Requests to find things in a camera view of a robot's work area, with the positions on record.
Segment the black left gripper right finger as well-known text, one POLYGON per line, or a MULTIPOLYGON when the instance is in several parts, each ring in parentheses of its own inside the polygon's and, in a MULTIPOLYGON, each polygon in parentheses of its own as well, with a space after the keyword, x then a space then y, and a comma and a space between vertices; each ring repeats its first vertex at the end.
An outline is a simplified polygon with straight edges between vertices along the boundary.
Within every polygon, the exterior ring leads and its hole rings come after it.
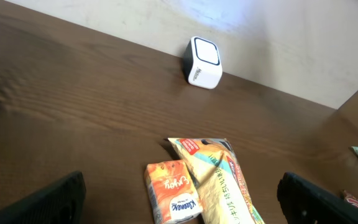
POLYGON ((292 172, 279 181, 277 199, 288 223, 358 224, 358 208, 292 172))

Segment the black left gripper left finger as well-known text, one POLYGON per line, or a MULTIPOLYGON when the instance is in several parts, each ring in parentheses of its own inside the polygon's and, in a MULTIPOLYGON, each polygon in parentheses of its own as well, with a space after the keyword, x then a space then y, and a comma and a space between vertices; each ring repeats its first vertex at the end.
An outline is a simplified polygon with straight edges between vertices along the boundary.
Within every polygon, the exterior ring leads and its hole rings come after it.
POLYGON ((79 223, 86 197, 83 173, 74 171, 0 210, 0 224, 79 223))

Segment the red Top chocolate bar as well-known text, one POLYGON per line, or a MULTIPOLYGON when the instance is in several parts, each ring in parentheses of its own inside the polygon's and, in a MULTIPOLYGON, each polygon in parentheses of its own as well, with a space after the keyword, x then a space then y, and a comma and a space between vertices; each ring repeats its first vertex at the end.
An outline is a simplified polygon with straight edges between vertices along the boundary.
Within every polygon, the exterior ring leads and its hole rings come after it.
POLYGON ((343 198, 343 200, 345 202, 347 202, 347 203, 351 204, 352 206, 358 208, 358 199, 355 198, 355 196, 353 196, 352 194, 350 194, 346 190, 343 190, 341 192, 341 197, 343 198))

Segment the large yellow snack bag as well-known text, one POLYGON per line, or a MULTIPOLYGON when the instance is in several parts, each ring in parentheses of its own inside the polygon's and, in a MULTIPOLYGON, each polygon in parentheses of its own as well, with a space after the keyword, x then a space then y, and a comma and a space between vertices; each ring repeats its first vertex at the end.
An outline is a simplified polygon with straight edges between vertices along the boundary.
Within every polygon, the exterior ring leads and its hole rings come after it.
POLYGON ((218 138, 168 138, 194 177, 205 223, 263 223, 231 144, 218 138))

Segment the small orange snack box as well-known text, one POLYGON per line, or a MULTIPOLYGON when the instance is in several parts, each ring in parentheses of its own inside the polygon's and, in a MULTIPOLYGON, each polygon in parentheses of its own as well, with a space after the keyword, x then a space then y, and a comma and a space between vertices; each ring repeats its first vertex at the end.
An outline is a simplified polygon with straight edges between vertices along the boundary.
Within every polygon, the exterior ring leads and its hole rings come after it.
POLYGON ((203 211, 183 160, 148 164, 144 176, 155 224, 184 223, 203 211))

